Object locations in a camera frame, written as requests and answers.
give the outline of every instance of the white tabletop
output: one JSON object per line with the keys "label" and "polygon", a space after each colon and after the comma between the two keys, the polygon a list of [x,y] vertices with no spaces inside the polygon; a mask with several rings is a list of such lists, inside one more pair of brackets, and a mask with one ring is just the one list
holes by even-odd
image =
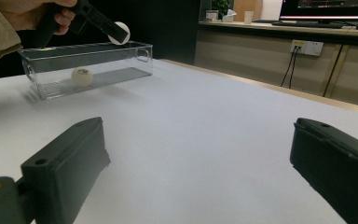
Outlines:
{"label": "white tabletop", "polygon": [[93,117],[112,163],[76,224],[344,223],[289,154],[297,118],[358,138],[358,112],[157,60],[152,77],[43,102],[0,79],[0,176]]}

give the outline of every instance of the monitor screen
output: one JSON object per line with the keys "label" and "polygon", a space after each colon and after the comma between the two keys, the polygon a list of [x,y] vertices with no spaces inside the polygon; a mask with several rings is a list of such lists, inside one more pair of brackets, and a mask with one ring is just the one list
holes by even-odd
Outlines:
{"label": "monitor screen", "polygon": [[358,0],[283,0],[281,21],[358,21]]}

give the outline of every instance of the white round object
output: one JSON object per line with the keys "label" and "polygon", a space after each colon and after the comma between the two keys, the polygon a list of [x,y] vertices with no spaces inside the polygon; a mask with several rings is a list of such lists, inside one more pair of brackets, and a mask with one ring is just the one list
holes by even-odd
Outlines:
{"label": "white round object", "polygon": [[124,24],[123,22],[121,21],[116,21],[115,22],[116,25],[118,25],[119,27],[121,27],[123,30],[127,31],[127,36],[126,38],[124,39],[124,41],[122,43],[118,42],[117,40],[115,40],[112,36],[108,35],[107,37],[109,37],[109,40],[110,42],[112,42],[113,44],[116,44],[116,45],[123,45],[123,44],[127,44],[127,42],[129,42],[130,40],[130,36],[131,36],[131,33],[130,33],[130,28]]}
{"label": "white round object", "polygon": [[86,67],[77,67],[72,71],[72,80],[77,86],[87,87],[92,83],[92,73]]}

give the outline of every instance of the potted plant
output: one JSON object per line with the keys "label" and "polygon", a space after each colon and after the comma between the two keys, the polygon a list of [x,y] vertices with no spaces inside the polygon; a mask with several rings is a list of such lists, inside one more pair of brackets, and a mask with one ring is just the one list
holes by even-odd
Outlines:
{"label": "potted plant", "polygon": [[227,15],[229,0],[212,0],[212,10],[219,10],[219,20]]}

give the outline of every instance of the wall socket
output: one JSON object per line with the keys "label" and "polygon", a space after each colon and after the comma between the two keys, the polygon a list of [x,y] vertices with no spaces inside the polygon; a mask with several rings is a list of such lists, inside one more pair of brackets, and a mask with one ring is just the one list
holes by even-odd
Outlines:
{"label": "wall socket", "polygon": [[293,52],[293,50],[295,50],[295,46],[297,46],[298,48],[301,47],[301,49],[299,49],[297,52],[299,54],[319,56],[321,55],[324,43],[305,41],[305,40],[293,40],[292,47],[290,48],[290,52]]}

